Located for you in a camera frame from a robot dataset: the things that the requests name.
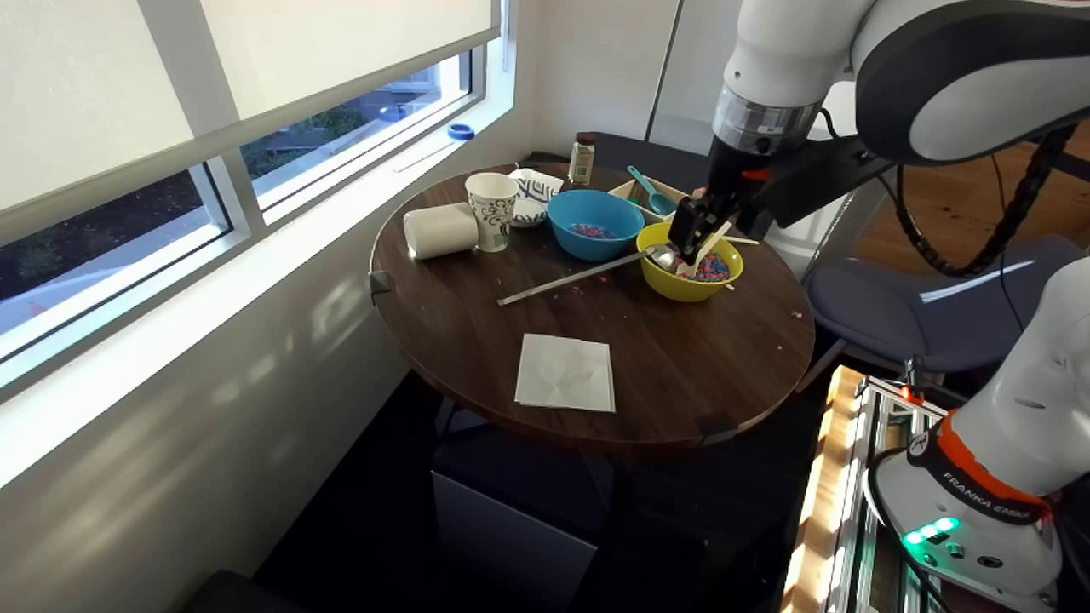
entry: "chair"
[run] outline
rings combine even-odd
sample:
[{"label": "chair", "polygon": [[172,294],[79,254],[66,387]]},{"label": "chair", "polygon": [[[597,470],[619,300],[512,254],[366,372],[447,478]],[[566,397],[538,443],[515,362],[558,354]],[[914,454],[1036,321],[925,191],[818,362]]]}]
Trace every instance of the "chair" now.
[{"label": "chair", "polygon": [[866,354],[886,366],[925,375],[994,366],[1017,340],[1055,268],[1079,246],[1050,237],[1003,250],[984,273],[921,280],[869,263],[821,264],[805,280],[809,314],[839,340],[814,362],[805,386],[839,354]]}]

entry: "blue bowl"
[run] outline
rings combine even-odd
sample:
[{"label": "blue bowl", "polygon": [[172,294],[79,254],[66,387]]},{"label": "blue bowl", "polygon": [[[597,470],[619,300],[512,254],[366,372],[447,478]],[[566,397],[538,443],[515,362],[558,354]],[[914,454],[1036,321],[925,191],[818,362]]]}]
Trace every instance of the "blue bowl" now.
[{"label": "blue bowl", "polygon": [[623,254],[645,229],[645,215],[605,191],[561,191],[546,215],[558,248],[582,263]]}]

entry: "bowl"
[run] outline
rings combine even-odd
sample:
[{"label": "bowl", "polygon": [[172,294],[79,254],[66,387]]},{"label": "bowl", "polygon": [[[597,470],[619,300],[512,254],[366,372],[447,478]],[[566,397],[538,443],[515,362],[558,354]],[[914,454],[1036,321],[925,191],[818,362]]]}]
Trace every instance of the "bowl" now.
[{"label": "bowl", "polygon": [[546,211],[558,248],[582,263],[605,263],[630,250],[645,215],[605,191],[561,191]]},{"label": "bowl", "polygon": [[710,248],[710,254],[718,263],[726,263],[726,274],[722,280],[691,280],[691,274],[667,273],[665,264],[657,264],[648,254],[648,248],[667,246],[672,243],[667,233],[672,233],[672,221],[648,223],[638,233],[638,250],[645,250],[640,254],[645,281],[665,300],[706,304],[706,300],[710,300],[714,294],[722,294],[726,287],[731,287],[745,273],[742,250],[737,246],[730,246],[726,237]]}]

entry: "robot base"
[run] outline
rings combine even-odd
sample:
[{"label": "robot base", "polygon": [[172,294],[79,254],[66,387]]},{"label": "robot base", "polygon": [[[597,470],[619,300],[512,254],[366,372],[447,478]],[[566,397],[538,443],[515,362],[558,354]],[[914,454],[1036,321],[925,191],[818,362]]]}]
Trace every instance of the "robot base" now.
[{"label": "robot base", "polygon": [[869,470],[866,501],[921,569],[1017,613],[1055,608],[1062,549],[1051,523],[994,520],[946,493],[907,454]]}]

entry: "window sill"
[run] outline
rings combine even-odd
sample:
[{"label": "window sill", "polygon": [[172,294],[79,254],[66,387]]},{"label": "window sill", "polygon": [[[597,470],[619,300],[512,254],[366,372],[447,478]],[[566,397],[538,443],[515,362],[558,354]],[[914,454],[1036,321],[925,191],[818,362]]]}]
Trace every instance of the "window sill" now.
[{"label": "window sill", "polygon": [[[480,139],[507,111],[512,93],[490,93],[456,119],[477,127]],[[203,338],[231,323],[231,315],[259,295],[270,295],[270,290],[299,273],[322,248],[353,233],[366,216],[393,215],[395,203],[410,201],[432,170],[443,170],[443,163],[468,152],[468,145],[472,141],[450,141],[447,127],[432,128],[382,168],[322,191],[312,208],[235,250],[213,273],[186,281],[176,295],[158,304],[87,349],[76,354],[59,372],[0,401],[0,487],[11,487],[66,438],[131,397],[142,386],[158,381]]]}]

